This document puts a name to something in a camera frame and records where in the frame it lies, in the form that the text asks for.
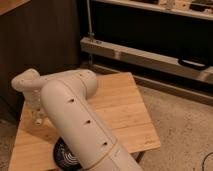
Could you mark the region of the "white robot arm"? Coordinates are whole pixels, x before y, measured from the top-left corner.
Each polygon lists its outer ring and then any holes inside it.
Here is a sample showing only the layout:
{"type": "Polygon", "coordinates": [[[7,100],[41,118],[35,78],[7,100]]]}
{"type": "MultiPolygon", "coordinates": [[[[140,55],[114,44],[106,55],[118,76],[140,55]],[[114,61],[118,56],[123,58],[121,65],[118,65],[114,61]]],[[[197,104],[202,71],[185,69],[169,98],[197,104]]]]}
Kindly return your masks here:
{"type": "Polygon", "coordinates": [[[87,99],[98,88],[88,69],[40,75],[28,69],[11,80],[31,107],[41,105],[84,171],[142,171],[87,99]]]}

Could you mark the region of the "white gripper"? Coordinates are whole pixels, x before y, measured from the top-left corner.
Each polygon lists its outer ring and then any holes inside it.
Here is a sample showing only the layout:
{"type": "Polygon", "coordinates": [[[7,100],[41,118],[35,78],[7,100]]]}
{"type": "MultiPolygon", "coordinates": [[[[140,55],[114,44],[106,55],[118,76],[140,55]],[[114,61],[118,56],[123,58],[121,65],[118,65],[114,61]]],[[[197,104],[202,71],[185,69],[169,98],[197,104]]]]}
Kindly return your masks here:
{"type": "Polygon", "coordinates": [[[32,110],[39,110],[41,108],[40,92],[38,90],[27,93],[27,104],[32,110]]]}

